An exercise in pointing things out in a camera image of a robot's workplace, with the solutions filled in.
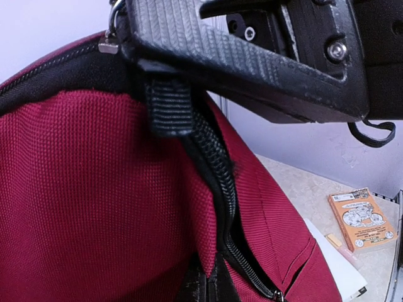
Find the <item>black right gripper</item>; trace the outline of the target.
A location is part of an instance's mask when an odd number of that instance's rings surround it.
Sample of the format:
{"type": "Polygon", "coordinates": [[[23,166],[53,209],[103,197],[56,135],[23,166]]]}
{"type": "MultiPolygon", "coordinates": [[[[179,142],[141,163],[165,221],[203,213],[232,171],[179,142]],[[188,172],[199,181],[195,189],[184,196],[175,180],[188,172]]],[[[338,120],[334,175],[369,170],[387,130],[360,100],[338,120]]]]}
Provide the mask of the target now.
{"type": "Polygon", "coordinates": [[[402,1],[353,2],[370,100],[368,118],[402,119],[402,1]]]}

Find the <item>pale pink tube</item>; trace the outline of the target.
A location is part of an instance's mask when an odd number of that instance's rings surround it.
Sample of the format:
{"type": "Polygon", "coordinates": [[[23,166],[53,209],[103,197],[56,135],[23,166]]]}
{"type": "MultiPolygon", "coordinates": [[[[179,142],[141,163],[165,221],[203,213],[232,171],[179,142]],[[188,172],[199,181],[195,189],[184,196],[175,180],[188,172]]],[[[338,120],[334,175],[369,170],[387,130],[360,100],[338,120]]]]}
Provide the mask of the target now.
{"type": "Polygon", "coordinates": [[[343,245],[343,243],[332,233],[327,234],[325,236],[329,243],[340,253],[342,254],[350,263],[353,265],[358,265],[358,259],[354,256],[354,254],[343,245]]]}

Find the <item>orange comic booklet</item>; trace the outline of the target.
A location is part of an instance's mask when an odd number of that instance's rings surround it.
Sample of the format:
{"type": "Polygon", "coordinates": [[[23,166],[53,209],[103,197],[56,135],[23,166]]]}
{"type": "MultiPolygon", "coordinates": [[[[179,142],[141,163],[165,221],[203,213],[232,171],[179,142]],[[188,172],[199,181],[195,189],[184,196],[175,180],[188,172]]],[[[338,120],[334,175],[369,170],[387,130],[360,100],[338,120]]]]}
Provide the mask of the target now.
{"type": "Polygon", "coordinates": [[[367,188],[328,196],[347,248],[354,254],[383,249],[398,236],[367,188]]]}

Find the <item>aluminium front rail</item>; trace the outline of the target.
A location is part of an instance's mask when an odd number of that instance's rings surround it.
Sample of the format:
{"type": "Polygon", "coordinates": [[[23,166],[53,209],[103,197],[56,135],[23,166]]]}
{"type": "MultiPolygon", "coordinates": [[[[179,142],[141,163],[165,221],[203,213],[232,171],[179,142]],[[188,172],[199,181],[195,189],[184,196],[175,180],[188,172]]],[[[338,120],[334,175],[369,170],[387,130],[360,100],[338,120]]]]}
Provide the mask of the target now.
{"type": "Polygon", "coordinates": [[[391,214],[392,226],[397,232],[395,242],[390,244],[393,255],[392,267],[384,301],[400,302],[402,301],[402,189],[399,189],[393,198],[378,193],[375,193],[375,197],[381,202],[382,209],[391,214]]]}

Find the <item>red backpack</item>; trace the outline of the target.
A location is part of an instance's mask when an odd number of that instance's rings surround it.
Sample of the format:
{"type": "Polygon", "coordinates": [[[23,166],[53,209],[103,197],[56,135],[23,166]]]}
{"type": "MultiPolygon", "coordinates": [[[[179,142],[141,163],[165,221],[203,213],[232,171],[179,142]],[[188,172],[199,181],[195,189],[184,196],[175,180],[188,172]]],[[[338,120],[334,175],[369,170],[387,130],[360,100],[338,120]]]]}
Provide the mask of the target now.
{"type": "Polygon", "coordinates": [[[207,94],[234,39],[199,1],[113,1],[106,33],[1,85],[2,301],[340,301],[318,241],[207,94]]]}

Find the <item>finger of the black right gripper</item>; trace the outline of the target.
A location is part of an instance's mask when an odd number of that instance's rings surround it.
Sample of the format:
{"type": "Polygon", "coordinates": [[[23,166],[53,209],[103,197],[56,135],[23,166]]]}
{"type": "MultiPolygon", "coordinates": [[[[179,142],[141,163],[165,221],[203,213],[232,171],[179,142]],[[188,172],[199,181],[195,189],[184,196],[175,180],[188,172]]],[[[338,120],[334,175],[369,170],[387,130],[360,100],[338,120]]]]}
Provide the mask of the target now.
{"type": "Polygon", "coordinates": [[[140,65],[158,62],[273,123],[361,121],[369,112],[362,67],[341,77],[205,24],[203,1],[127,1],[140,65]]]}

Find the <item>grey white notebook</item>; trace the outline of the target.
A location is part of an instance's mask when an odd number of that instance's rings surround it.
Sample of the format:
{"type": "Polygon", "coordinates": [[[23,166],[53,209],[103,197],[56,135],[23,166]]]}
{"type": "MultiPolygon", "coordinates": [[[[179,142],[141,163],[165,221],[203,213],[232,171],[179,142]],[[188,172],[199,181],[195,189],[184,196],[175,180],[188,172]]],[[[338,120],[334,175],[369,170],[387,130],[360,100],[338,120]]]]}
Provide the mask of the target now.
{"type": "Polygon", "coordinates": [[[307,218],[307,228],[316,239],[327,262],[342,301],[353,301],[367,292],[367,281],[333,244],[307,218]]]}

